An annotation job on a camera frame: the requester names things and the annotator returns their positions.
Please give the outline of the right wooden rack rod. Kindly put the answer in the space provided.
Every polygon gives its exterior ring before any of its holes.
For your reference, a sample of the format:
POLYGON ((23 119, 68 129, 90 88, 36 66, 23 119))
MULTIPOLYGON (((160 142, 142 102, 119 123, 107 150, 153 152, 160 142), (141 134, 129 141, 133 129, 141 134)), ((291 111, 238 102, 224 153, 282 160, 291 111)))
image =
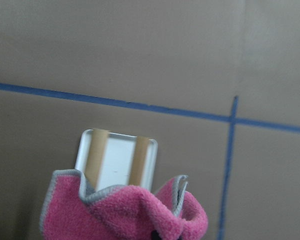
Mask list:
POLYGON ((132 165, 130 170, 129 185, 140 186, 142 183, 149 138, 138 136, 135 142, 132 165))

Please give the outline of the wooden rack rod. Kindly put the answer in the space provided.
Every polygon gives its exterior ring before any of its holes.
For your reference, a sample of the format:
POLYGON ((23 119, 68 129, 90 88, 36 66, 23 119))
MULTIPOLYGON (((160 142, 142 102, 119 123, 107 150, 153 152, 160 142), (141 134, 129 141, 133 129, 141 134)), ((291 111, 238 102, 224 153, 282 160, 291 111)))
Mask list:
POLYGON ((129 185, 140 186, 142 183, 149 138, 138 136, 135 142, 132 165, 130 170, 129 185))
POLYGON ((84 175, 94 190, 98 185, 108 136, 109 131, 104 129, 94 128, 91 132, 91 141, 89 145, 84 175))

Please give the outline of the pink microfiber cloth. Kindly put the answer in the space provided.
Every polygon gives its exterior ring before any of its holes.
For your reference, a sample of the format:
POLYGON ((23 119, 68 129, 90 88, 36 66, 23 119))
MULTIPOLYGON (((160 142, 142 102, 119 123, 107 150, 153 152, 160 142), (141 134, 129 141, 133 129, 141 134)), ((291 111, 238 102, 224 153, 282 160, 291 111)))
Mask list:
POLYGON ((135 185, 96 191, 81 171, 56 170, 39 229, 46 240, 199 240, 208 217, 187 185, 178 175, 157 193, 135 185))

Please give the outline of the left wooden rack rod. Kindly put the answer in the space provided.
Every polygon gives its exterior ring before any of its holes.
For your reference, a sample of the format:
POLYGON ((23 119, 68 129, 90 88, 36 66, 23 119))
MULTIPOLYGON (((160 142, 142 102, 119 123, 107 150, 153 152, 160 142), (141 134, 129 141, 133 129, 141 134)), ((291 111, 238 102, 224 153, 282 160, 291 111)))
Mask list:
POLYGON ((89 145, 84 175, 94 190, 98 185, 108 136, 109 131, 104 129, 94 128, 91 132, 91 141, 89 145))

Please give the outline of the white towel rack tray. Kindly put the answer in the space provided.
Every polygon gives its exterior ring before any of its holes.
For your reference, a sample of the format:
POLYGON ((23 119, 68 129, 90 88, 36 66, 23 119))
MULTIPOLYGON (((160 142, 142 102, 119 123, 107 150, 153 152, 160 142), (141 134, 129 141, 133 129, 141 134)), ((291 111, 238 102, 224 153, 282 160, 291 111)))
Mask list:
MULTIPOLYGON (((75 169, 83 173, 85 173, 92 130, 87 129, 82 133, 75 162, 75 169)), ((114 185, 129 185, 136 139, 137 136, 108 132, 96 191, 114 185)), ((142 182, 139 185, 147 190, 152 188, 157 151, 157 141, 149 139, 142 182)))

